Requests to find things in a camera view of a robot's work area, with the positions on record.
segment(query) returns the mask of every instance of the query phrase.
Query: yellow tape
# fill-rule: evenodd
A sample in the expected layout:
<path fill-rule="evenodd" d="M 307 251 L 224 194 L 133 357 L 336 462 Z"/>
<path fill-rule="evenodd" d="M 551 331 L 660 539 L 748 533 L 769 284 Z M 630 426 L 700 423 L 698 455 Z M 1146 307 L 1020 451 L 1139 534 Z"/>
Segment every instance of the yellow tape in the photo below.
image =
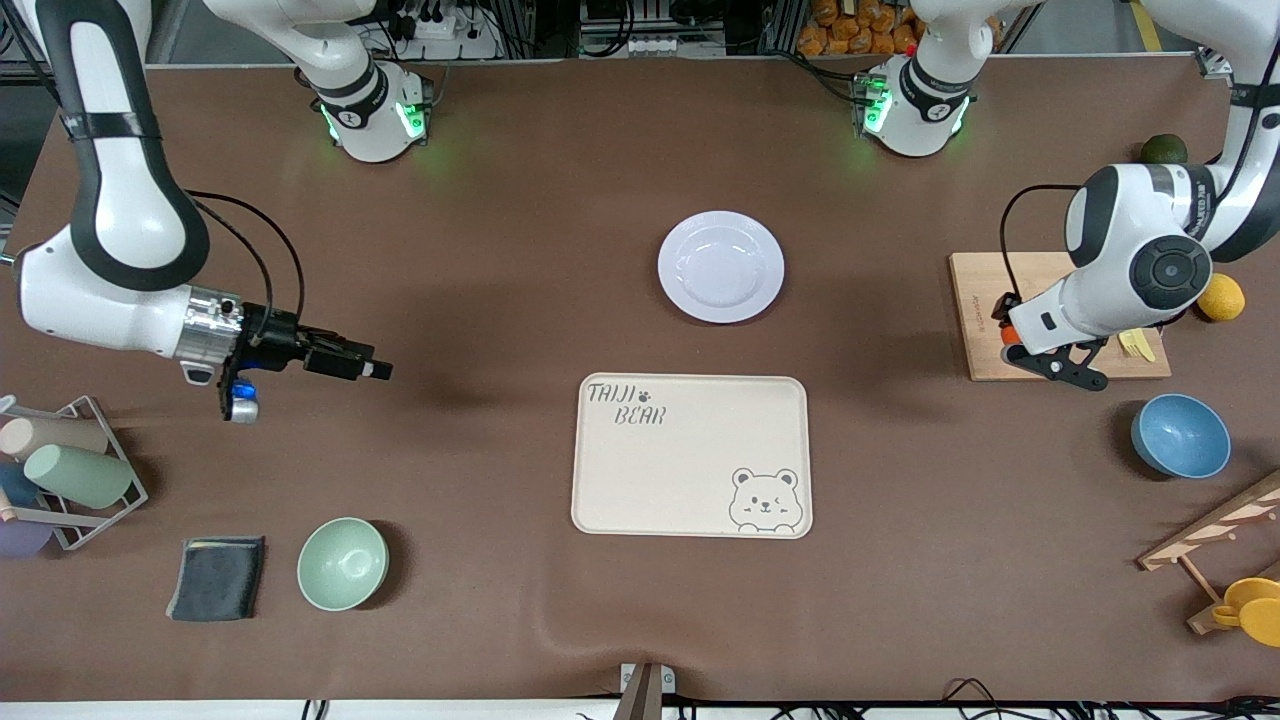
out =
<path fill-rule="evenodd" d="M 1138 24 L 1142 46 L 1147 49 L 1147 53 L 1164 53 L 1165 47 L 1160 44 L 1160 33 L 1156 32 L 1156 23 L 1151 22 L 1147 9 L 1142 6 L 1139 0 L 1129 3 L 1129 8 L 1133 10 L 1133 22 Z"/>

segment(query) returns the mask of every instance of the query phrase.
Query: bear illustration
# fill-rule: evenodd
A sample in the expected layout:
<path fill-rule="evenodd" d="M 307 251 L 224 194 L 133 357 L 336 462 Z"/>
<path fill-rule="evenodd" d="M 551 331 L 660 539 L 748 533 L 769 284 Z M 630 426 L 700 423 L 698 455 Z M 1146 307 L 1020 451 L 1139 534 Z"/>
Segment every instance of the bear illustration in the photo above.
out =
<path fill-rule="evenodd" d="M 796 496 L 800 480 L 791 470 L 756 475 L 746 468 L 733 470 L 733 502 L 728 516 L 744 533 L 794 533 L 804 518 Z"/>

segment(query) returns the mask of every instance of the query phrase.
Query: lime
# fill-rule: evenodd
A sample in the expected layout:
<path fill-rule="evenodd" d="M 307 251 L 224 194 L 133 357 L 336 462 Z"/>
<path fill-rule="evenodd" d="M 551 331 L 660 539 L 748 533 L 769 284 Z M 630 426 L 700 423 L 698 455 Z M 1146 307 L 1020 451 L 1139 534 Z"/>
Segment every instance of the lime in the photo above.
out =
<path fill-rule="evenodd" d="M 1187 143 L 1176 135 L 1157 135 L 1143 143 L 1138 161 L 1148 165 L 1176 165 L 1185 163 Z"/>

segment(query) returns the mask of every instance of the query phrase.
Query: cup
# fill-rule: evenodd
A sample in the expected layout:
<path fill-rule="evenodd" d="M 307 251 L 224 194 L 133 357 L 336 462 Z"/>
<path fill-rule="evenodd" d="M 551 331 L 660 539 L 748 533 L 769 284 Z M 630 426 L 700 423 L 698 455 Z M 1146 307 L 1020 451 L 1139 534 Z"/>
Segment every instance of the cup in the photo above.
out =
<path fill-rule="evenodd" d="M 106 433 L 97 420 L 52 420 L 47 418 L 15 418 L 0 428 L 0 452 L 18 460 L 46 445 L 81 447 L 93 452 L 106 452 Z"/>
<path fill-rule="evenodd" d="M 36 495 L 40 492 L 40 488 L 22 474 L 22 465 L 3 461 L 0 461 L 0 489 L 9 502 L 19 507 L 35 507 Z"/>
<path fill-rule="evenodd" d="M 46 491 L 93 510 L 120 500 L 137 479 L 124 460 L 64 445 L 41 447 L 27 459 L 23 471 Z"/>
<path fill-rule="evenodd" d="M 1280 598 L 1260 597 L 1240 609 L 1240 629 L 1256 642 L 1280 647 Z"/>
<path fill-rule="evenodd" d="M 45 547 L 52 534 L 54 527 L 44 523 L 0 523 L 0 557 L 31 557 Z"/>
<path fill-rule="evenodd" d="M 1254 600 L 1280 600 L 1280 583 L 1266 578 L 1235 580 L 1213 609 L 1213 621 L 1228 628 L 1240 626 L 1240 611 Z"/>

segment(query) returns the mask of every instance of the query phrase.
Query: green indicator light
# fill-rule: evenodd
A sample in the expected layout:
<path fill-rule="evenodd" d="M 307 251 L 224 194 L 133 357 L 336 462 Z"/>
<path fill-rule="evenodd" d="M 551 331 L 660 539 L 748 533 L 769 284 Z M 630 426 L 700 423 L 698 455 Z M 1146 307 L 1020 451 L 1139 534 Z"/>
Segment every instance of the green indicator light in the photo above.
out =
<path fill-rule="evenodd" d="M 879 100 L 872 104 L 870 109 L 867 110 L 867 122 L 864 123 L 868 132 L 879 132 L 884 127 L 884 118 L 893 105 L 893 94 L 888 90 L 881 91 Z"/>
<path fill-rule="evenodd" d="M 329 126 L 329 137 L 332 137 L 334 142 L 339 142 L 338 128 L 333 127 L 333 118 L 329 117 L 329 109 L 320 105 L 320 114 L 324 115 L 324 122 Z"/>
<path fill-rule="evenodd" d="M 964 102 L 960 104 L 960 109 L 956 110 L 956 124 L 951 126 L 951 135 L 960 132 L 960 127 L 964 124 L 964 111 L 969 109 L 969 99 L 965 97 Z"/>
<path fill-rule="evenodd" d="M 396 114 L 399 115 L 401 123 L 404 126 L 404 132 L 410 137 L 420 137 L 422 135 L 422 111 L 412 105 L 406 106 L 402 102 L 396 104 Z"/>

